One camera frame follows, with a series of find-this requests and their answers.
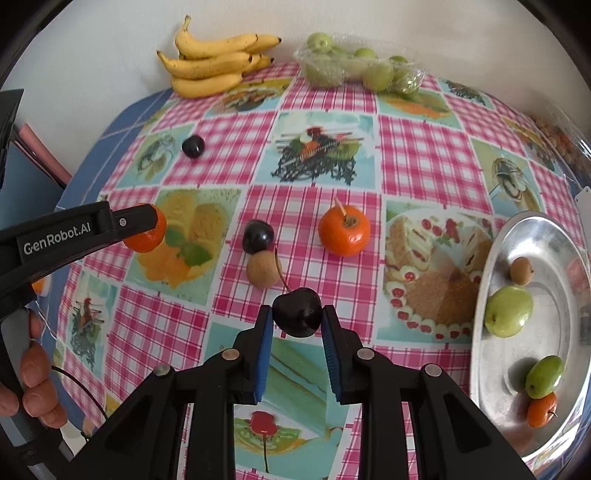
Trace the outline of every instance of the plastic wrap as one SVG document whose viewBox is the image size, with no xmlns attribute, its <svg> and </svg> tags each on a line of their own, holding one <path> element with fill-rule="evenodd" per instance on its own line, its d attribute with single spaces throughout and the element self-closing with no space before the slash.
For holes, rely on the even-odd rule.
<svg viewBox="0 0 591 480">
<path fill-rule="evenodd" d="M 582 187 L 591 186 L 591 144 L 570 117 L 553 103 L 548 103 L 541 115 L 530 117 L 564 160 L 571 176 Z"/>
<path fill-rule="evenodd" d="M 394 43 L 315 33 L 294 53 L 306 80 L 319 88 L 361 82 L 375 93 L 415 94 L 425 68 L 409 49 Z"/>
</svg>

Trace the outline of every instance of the blue cloth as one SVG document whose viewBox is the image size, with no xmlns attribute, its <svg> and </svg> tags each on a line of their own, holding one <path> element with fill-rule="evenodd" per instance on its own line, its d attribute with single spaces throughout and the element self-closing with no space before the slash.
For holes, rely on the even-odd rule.
<svg viewBox="0 0 591 480">
<path fill-rule="evenodd" d="M 56 209 L 67 209 L 96 201 L 101 188 L 109 179 L 119 160 L 133 143 L 139 131 L 146 121 L 164 105 L 171 93 L 172 90 L 169 89 L 146 97 L 126 108 L 113 120 L 70 180 Z M 69 271 L 70 267 L 67 265 L 54 272 L 49 297 L 47 301 L 44 300 L 41 304 L 41 307 L 47 313 L 47 320 L 54 332 L 57 330 L 57 312 Z M 52 358 L 56 341 L 48 331 L 43 335 L 41 344 Z M 84 413 L 66 393 L 58 376 L 58 374 L 52 372 L 58 398 L 64 405 L 70 422 L 81 430 Z"/>
</svg>

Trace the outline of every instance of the cable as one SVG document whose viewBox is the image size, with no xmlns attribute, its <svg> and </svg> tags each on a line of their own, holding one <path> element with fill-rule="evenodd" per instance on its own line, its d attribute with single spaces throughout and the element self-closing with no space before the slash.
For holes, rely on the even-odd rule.
<svg viewBox="0 0 591 480">
<path fill-rule="evenodd" d="M 56 334 L 53 333 L 51 327 L 49 326 L 49 322 L 47 321 L 47 318 L 45 317 L 45 314 L 43 313 L 43 309 L 41 308 L 41 305 L 39 305 L 39 302 L 37 300 L 35 300 L 35 305 L 37 305 L 37 308 L 38 308 L 37 314 L 41 317 L 41 320 L 43 320 L 43 323 L 45 323 L 45 327 L 44 327 L 43 331 L 48 330 L 49 335 L 51 335 L 54 340 L 57 340 Z"/>
<path fill-rule="evenodd" d="M 62 375 L 65 375 L 70 380 L 72 380 L 74 383 L 76 383 L 76 385 L 78 385 L 82 390 L 84 390 L 84 392 L 86 393 L 86 395 L 88 395 L 90 397 L 90 399 L 95 403 L 95 405 L 97 406 L 97 408 L 103 414 L 103 416 L 105 417 L 105 420 L 108 420 L 109 417 L 107 417 L 107 413 L 104 411 L 103 407 L 100 406 L 100 403 L 98 403 L 96 401 L 96 398 L 94 398 L 92 396 L 92 393 L 90 393 L 90 391 L 88 390 L 88 388 L 86 388 L 84 385 L 82 385 L 82 383 L 76 377 L 74 377 L 74 375 L 72 375 L 69 372 L 66 372 L 65 370 L 62 370 L 60 367 L 56 367 L 55 365 L 52 365 L 51 366 L 51 369 L 52 370 L 55 370 L 56 372 L 58 372 L 58 373 L 60 373 Z"/>
</svg>

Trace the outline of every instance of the table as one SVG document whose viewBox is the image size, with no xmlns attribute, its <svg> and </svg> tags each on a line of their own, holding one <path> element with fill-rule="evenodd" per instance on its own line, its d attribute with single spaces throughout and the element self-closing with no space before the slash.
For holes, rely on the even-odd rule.
<svg viewBox="0 0 591 480">
<path fill-rule="evenodd" d="M 252 218 L 274 227 L 292 287 L 334 304 L 365 345 L 407 367 L 437 363 L 465 391 L 478 284 L 504 222 L 545 211 L 587 258 L 564 165 L 527 116 L 431 75 L 410 101 L 359 85 L 317 90 L 298 73 L 283 64 L 225 95 L 184 100 L 166 90 L 130 106 L 64 192 L 62 208 L 105 198 L 113 209 L 156 203 L 180 235 L 150 254 L 113 245 L 55 274 L 49 315 L 58 340 L 46 348 L 109 414 L 157 364 L 191 368 L 231 346 L 281 293 L 246 279 L 241 239 Z M 196 160 L 180 149 L 192 133 L 206 142 Z M 317 236 L 335 198 L 371 224 L 367 248 L 353 258 L 328 254 Z M 274 336 L 263 402 L 235 409 L 237 478 L 265 477 L 262 439 L 251 428 L 269 419 L 261 412 L 278 427 L 267 443 L 273 478 L 356 478 L 359 409 L 331 395 L 320 336 Z M 62 382 L 100 425 L 84 392 Z M 582 411 L 531 462 L 536 473 L 555 474 L 553 460 L 588 417 Z"/>
</svg>

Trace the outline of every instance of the banana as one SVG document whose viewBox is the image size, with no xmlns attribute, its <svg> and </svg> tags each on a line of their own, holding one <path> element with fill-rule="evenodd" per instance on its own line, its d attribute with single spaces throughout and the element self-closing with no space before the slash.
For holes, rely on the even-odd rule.
<svg viewBox="0 0 591 480">
<path fill-rule="evenodd" d="M 224 73 L 241 72 L 249 67 L 253 60 L 253 55 L 243 51 L 226 53 L 206 60 L 169 59 L 159 50 L 156 51 L 156 54 L 170 74 L 177 78 L 190 80 L 213 77 Z"/>
<path fill-rule="evenodd" d="M 222 93 L 242 81 L 242 73 L 227 73 L 203 80 L 187 80 L 172 77 L 173 90 L 183 98 L 201 98 Z"/>
<path fill-rule="evenodd" d="M 254 67 L 253 72 L 256 72 L 256 71 L 262 70 L 262 69 L 266 69 L 274 61 L 275 61 L 275 59 L 273 57 L 268 57 L 267 55 L 261 55 L 261 59 Z"/>
<path fill-rule="evenodd" d="M 281 37 L 275 35 L 262 34 L 258 35 L 258 40 L 254 42 L 245 51 L 248 53 L 259 53 L 268 48 L 273 48 L 281 43 Z"/>
<path fill-rule="evenodd" d="M 262 55 L 260 53 L 253 53 L 252 54 L 252 62 L 250 62 L 250 65 L 248 65 L 243 71 L 242 73 L 244 75 L 247 75 L 250 72 L 254 72 L 256 66 L 259 64 L 259 62 L 261 61 L 261 57 Z"/>
<path fill-rule="evenodd" d="M 233 51 L 244 50 L 258 39 L 254 33 L 245 33 L 237 37 L 225 38 L 224 40 L 199 41 L 188 31 L 190 21 L 191 17 L 187 15 L 181 30 L 174 37 L 174 44 L 177 46 L 178 51 L 189 60 L 206 59 Z"/>
</svg>

